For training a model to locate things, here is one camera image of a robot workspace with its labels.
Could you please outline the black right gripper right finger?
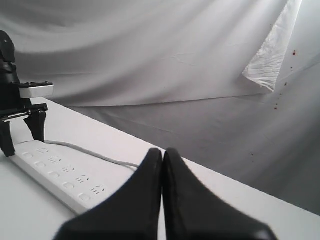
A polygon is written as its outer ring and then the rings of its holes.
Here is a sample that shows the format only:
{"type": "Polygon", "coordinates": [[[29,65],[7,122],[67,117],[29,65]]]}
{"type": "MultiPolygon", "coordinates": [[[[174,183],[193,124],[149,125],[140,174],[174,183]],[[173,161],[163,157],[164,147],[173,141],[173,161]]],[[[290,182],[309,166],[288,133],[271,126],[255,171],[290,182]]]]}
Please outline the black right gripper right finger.
{"type": "Polygon", "coordinates": [[[271,228],[212,193],[178,151],[166,150],[162,196],[169,240],[273,240],[271,228]]]}

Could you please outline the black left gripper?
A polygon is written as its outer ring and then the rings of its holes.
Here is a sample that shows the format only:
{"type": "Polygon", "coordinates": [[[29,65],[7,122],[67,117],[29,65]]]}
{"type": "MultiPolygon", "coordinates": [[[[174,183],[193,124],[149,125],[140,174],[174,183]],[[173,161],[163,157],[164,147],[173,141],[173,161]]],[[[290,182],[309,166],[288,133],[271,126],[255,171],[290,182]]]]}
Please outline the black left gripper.
{"type": "Polygon", "coordinates": [[[6,157],[15,155],[11,136],[10,122],[6,120],[27,116],[24,122],[35,141],[45,142],[45,120],[48,106],[45,103],[31,103],[31,98],[20,97],[19,84],[2,83],[0,85],[0,148],[6,157]]]}

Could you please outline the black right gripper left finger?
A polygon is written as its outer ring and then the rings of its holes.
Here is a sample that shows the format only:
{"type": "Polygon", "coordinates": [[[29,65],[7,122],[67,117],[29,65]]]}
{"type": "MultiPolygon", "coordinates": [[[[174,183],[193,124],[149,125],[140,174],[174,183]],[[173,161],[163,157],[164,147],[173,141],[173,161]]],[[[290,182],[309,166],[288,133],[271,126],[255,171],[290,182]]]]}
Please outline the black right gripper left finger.
{"type": "Polygon", "coordinates": [[[64,223],[63,240],[156,240],[163,157],[151,148],[139,168],[111,197],[64,223]]]}

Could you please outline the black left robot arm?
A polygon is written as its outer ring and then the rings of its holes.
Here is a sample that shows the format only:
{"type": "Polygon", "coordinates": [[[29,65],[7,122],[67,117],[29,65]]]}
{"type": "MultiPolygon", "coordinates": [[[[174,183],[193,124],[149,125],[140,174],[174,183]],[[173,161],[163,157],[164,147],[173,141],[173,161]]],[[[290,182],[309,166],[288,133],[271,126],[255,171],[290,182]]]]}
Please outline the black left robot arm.
{"type": "Polygon", "coordinates": [[[32,104],[32,98],[53,93],[51,82],[21,83],[17,73],[15,45],[10,36],[0,31],[0,149],[6,157],[15,155],[10,120],[26,117],[32,137],[45,141],[45,120],[49,110],[46,103],[32,104]]]}

